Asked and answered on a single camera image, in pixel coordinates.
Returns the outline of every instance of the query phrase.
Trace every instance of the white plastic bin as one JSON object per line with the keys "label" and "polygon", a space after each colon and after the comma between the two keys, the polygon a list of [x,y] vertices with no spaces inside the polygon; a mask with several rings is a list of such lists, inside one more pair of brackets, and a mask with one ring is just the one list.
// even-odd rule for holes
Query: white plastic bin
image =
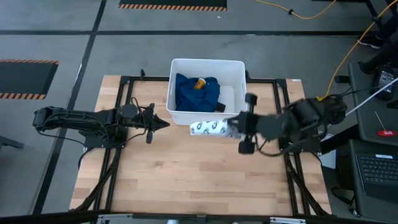
{"label": "white plastic bin", "polygon": [[[229,60],[203,60],[176,58],[170,71],[167,110],[178,125],[191,125],[197,121],[213,121],[236,116],[246,110],[246,78],[243,62]],[[215,77],[220,84],[218,102],[226,105],[223,113],[202,113],[175,110],[175,77],[180,73],[187,78]]]}

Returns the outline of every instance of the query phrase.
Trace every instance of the wooden table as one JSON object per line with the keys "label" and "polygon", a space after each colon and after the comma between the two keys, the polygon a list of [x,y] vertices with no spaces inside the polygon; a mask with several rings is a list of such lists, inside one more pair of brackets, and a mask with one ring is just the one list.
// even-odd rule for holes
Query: wooden table
{"label": "wooden table", "polygon": [[[120,78],[103,78],[96,111],[114,107]],[[304,97],[300,80],[287,80],[287,86],[291,101]],[[177,126],[166,110],[167,88],[167,82],[134,82],[132,95],[139,104],[155,103],[155,112],[170,127],[154,133],[152,144],[140,136],[123,149],[112,211],[291,216],[283,157],[243,156],[238,153],[237,140],[191,136],[189,127]],[[256,113],[276,112],[272,85],[248,83],[247,90],[258,96]],[[129,136],[141,132],[130,129]],[[277,152],[277,141],[263,150]],[[94,149],[83,158],[70,208],[79,206],[97,184],[103,156],[104,149]],[[323,209],[331,212],[319,161],[308,153],[301,154],[301,160],[306,186]],[[104,208],[107,192],[106,185],[100,208]],[[299,192],[296,188],[302,212]]]}

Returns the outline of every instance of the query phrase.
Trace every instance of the yellow cable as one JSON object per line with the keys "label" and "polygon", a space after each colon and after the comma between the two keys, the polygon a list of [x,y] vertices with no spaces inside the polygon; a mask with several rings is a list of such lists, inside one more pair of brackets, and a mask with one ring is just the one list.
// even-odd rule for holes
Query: yellow cable
{"label": "yellow cable", "polygon": [[[398,0],[393,1],[390,5],[388,5],[377,17],[380,18],[392,5],[396,4],[398,2]],[[363,39],[363,37],[369,32],[369,30],[373,27],[374,22],[372,22],[372,24],[366,29],[366,31],[362,34],[361,38],[359,38],[359,40],[357,40],[357,42],[354,44],[354,46],[351,48],[351,50],[349,50],[349,52],[346,54],[346,56],[344,57],[343,61],[339,64],[339,66],[337,67],[335,73],[333,74],[330,83],[329,83],[329,87],[328,87],[328,91],[326,91],[325,96],[323,97],[319,97],[317,96],[317,99],[319,101],[322,101],[323,99],[325,99],[330,92],[330,88],[331,88],[331,84],[333,83],[333,80],[335,79],[338,71],[340,70],[341,66],[344,64],[344,62],[347,60],[348,56],[352,53],[352,51],[355,49],[356,46],[358,46],[358,43]]]}
{"label": "yellow cable", "polygon": [[[287,8],[285,8],[285,7],[283,7],[283,6],[278,5],[278,4],[269,3],[269,2],[260,1],[260,0],[255,0],[255,1],[261,2],[261,3],[264,3],[264,4],[267,4],[267,5],[270,5],[270,6],[278,7],[278,8],[280,8],[280,9],[283,9],[283,10],[287,11],[287,12],[290,11],[290,9],[287,9]],[[326,12],[326,10],[328,10],[328,9],[330,8],[330,6],[332,6],[336,1],[337,1],[337,0],[334,0],[334,1],[333,1],[332,3],[330,3],[330,4],[328,5],[328,7],[326,7],[322,12],[319,12],[318,14],[316,14],[315,16],[312,16],[312,17],[302,17],[302,16],[300,16],[300,15],[297,15],[295,12],[292,12],[292,14],[295,15],[295,16],[297,16],[297,17],[300,18],[300,19],[313,19],[313,18],[316,18],[316,17],[322,15],[324,12]]]}

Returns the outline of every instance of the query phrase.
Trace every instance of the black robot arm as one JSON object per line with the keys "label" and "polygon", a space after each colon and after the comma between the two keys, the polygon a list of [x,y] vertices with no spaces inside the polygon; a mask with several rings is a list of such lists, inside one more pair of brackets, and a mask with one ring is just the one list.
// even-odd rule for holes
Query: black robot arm
{"label": "black robot arm", "polygon": [[[283,108],[282,114],[264,116],[253,113],[257,101],[255,95],[248,93],[245,100],[249,103],[249,111],[242,111],[228,120],[230,126],[246,135],[245,140],[239,144],[241,154],[254,153],[256,143],[253,138],[257,139],[257,133],[266,141],[288,139],[291,145],[284,152],[292,151],[298,144],[309,139],[322,139],[327,133],[328,125],[338,124],[345,119],[347,109],[341,97],[331,95],[323,101],[312,98],[299,100]],[[324,129],[321,134],[318,133],[320,126]]]}
{"label": "black robot arm", "polygon": [[65,110],[46,107],[35,112],[33,127],[37,131],[55,128],[79,130],[86,137],[86,147],[124,147],[127,128],[147,131],[147,143],[152,142],[152,133],[170,124],[154,114],[155,104],[148,107],[128,104],[99,112]]}

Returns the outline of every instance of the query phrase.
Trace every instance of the hazard stripe tape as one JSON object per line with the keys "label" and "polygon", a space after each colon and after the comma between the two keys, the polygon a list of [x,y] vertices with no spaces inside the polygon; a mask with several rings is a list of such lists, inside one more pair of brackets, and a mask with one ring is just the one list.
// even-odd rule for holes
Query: hazard stripe tape
{"label": "hazard stripe tape", "polygon": [[54,63],[59,65],[59,61],[55,60],[19,60],[19,59],[0,59],[0,62],[17,62],[17,63]]}
{"label": "hazard stripe tape", "polygon": [[218,11],[225,12],[226,7],[209,6],[166,6],[166,5],[148,5],[148,4],[120,4],[121,9],[163,9],[163,10],[188,10],[188,11]]}
{"label": "hazard stripe tape", "polygon": [[45,94],[38,93],[0,93],[0,99],[43,100],[45,96]]}

